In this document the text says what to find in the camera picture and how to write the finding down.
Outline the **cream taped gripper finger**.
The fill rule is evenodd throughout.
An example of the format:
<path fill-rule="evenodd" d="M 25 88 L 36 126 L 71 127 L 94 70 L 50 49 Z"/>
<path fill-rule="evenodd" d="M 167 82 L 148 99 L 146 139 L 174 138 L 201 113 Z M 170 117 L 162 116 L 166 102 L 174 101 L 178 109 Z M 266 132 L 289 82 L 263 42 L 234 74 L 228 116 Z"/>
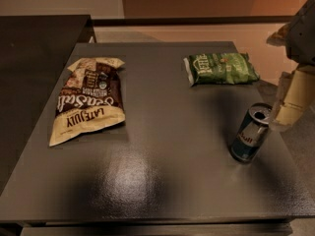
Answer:
<path fill-rule="evenodd" d="M 299 64 L 291 72 L 283 72 L 273 105 L 270 128 L 284 132 L 291 128 L 315 99 L 315 66 Z"/>

